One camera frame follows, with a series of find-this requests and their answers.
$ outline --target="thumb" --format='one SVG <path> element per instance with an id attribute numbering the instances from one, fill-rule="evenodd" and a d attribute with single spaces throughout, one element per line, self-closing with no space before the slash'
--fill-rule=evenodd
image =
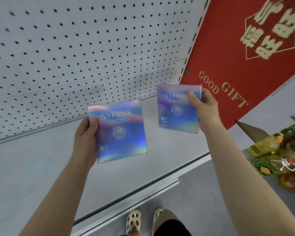
<path id="1" fill-rule="evenodd" d="M 204 104 L 204 103 L 202 103 L 202 102 L 199 100 L 199 98 L 197 97 L 197 95 L 195 95 L 194 92 L 192 92 L 192 91 L 189 91 L 189 92 L 188 92 L 188 98 L 189 98 L 189 101 L 192 103 L 192 105 L 193 105 L 196 109 L 201 108 L 202 105 Z"/>
<path id="2" fill-rule="evenodd" d="M 91 118 L 90 119 L 90 126 L 87 130 L 88 134 L 94 135 L 98 128 L 98 118 Z"/>

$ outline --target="forearm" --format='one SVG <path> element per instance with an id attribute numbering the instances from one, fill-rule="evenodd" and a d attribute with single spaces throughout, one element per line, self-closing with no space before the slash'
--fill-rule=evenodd
<path id="1" fill-rule="evenodd" d="M 295 235 L 295 218 L 222 124 L 205 131 L 225 204 L 240 235 Z"/>
<path id="2" fill-rule="evenodd" d="M 89 169 L 70 159 L 20 236 L 68 236 Z"/>

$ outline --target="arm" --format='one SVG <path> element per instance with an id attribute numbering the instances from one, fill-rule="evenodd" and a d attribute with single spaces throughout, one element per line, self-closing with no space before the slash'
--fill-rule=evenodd
<path id="1" fill-rule="evenodd" d="M 75 133 L 72 156 L 19 236 L 68 236 L 88 172 L 96 160 L 98 119 L 84 119 Z"/>
<path id="2" fill-rule="evenodd" d="M 228 135 L 211 93 L 203 89 L 204 103 L 193 92 L 188 95 L 197 108 L 224 202 L 239 235 L 295 236 L 295 217 Z"/>

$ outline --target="person's left hand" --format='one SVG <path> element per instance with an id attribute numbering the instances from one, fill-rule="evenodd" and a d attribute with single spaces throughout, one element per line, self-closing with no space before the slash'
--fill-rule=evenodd
<path id="1" fill-rule="evenodd" d="M 71 159 L 75 163 L 83 163 L 89 170 L 95 163 L 95 132 L 98 128 L 98 118 L 82 120 L 75 132 L 73 153 Z"/>

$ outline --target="person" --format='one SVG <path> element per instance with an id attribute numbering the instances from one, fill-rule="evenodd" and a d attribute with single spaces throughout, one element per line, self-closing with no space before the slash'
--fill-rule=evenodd
<path id="1" fill-rule="evenodd" d="M 218 104 L 209 90 L 201 101 L 188 92 L 196 107 L 199 126 L 206 137 L 217 179 L 239 235 L 293 235 L 295 217 L 267 182 L 254 170 L 222 125 Z M 94 133 L 98 119 L 84 119 L 75 133 L 72 156 L 19 236 L 68 236 L 84 189 L 96 160 Z M 139 236 L 140 211 L 129 213 L 126 234 Z M 153 214 L 154 236 L 191 235 L 170 210 Z"/>

